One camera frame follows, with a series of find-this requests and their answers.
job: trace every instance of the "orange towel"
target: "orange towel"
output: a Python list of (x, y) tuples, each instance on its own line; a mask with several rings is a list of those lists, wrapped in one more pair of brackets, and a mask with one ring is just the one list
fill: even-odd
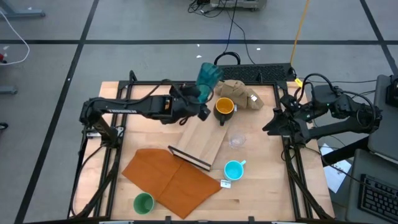
[(220, 183), (163, 149), (139, 149), (122, 174), (180, 218), (186, 218)]

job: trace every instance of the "black clamp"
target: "black clamp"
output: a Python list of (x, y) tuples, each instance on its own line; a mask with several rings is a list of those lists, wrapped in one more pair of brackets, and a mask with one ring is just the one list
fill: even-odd
[(261, 72), (259, 72), (259, 73), (257, 74), (256, 81), (259, 82), (260, 84), (263, 84), (263, 83), (264, 83), (264, 81), (262, 80), (262, 74), (261, 74)]
[(130, 70), (130, 74), (129, 74), (129, 81), (130, 81), (130, 85), (132, 85), (132, 83), (134, 81), (138, 81), (136, 74), (134, 74), (134, 72), (132, 70)]
[(249, 217), (249, 224), (254, 224), (254, 217)]
[(170, 215), (167, 215), (165, 220), (164, 220), (165, 224), (172, 224), (172, 217)]
[(287, 91), (287, 83), (286, 81), (276, 81), (276, 85), (278, 85), (284, 91)]

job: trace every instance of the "gray floor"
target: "gray floor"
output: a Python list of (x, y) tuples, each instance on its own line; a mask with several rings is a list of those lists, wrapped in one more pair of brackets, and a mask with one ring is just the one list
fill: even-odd
[[(93, 0), (15, 0), (16, 7), (41, 8), (47, 17), (18, 19), (11, 23), (29, 40), (79, 40)], [(398, 40), (395, 0), (367, 0), (376, 23), (386, 40)], [(99, 0), (88, 32), (88, 40), (174, 40), (227, 39), (228, 15), (205, 18), (187, 13), (190, 1)], [(259, 12), (238, 10), (236, 22), (248, 39), (293, 40), (305, 0), (269, 0)], [(232, 39), (243, 39), (234, 27)], [(8, 61), (20, 60), (26, 53), (21, 44), (2, 44), (17, 37), (0, 21), (0, 53)], [(359, 1), (321, 1), (310, 3), (303, 25), (302, 40), (377, 40)], [(18, 94), (0, 95), (0, 121), (10, 127), (0, 134), (0, 217), (2, 223), (15, 220), (37, 156), (52, 120), (65, 77), (77, 45), (31, 44), (24, 63), (0, 67), (0, 85), (16, 85)], [(81, 139), (78, 116), (82, 103), (98, 95), (101, 82), (127, 79), (133, 69), (139, 80), (194, 80), (203, 62), (212, 62), (225, 48), (219, 44), (169, 45), (84, 45), (74, 77), (54, 132), (47, 158), (26, 214), (25, 222), (63, 219), (77, 164)], [(288, 62), (292, 45), (248, 45), (256, 63)], [(398, 46), (389, 45), (398, 58)], [(250, 63), (245, 46), (232, 44), (229, 50)], [(235, 63), (222, 58), (220, 64)], [(318, 72), (330, 80), (372, 80), (392, 70), (379, 45), (298, 45), (294, 67), (300, 77)], [(373, 90), (374, 83), (340, 84), (347, 90)], [(318, 125), (335, 122), (324, 116)], [(338, 134), (349, 144), (363, 135)], [(333, 138), (320, 144), (340, 147)], [(336, 206), (339, 217), (341, 209)]]

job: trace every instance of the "sticker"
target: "sticker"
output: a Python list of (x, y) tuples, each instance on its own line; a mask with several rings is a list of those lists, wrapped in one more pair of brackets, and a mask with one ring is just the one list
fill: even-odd
[(231, 188), (231, 181), (229, 181), (229, 180), (221, 180), (221, 187), (230, 189)]
[(251, 99), (252, 101), (256, 102), (256, 100), (257, 100), (257, 97), (256, 97), (256, 96), (254, 96), (254, 95), (251, 95), (251, 96), (250, 96), (250, 99)]
[(298, 78), (296, 78), (294, 81), (297, 83), (298, 87), (300, 87), (300, 88), (303, 87), (303, 82), (301, 82), (301, 80), (299, 80)]

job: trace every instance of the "keyboard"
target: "keyboard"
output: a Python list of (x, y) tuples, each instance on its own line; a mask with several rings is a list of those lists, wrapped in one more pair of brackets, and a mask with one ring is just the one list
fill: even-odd
[(398, 187), (383, 180), (361, 175), (366, 185), (359, 187), (358, 208), (391, 223), (398, 223)]
[(219, 65), (224, 71), (224, 80), (240, 80), (242, 82), (258, 82), (261, 74), (262, 81), (294, 81), (289, 74), (289, 63), (257, 64), (257, 65)]

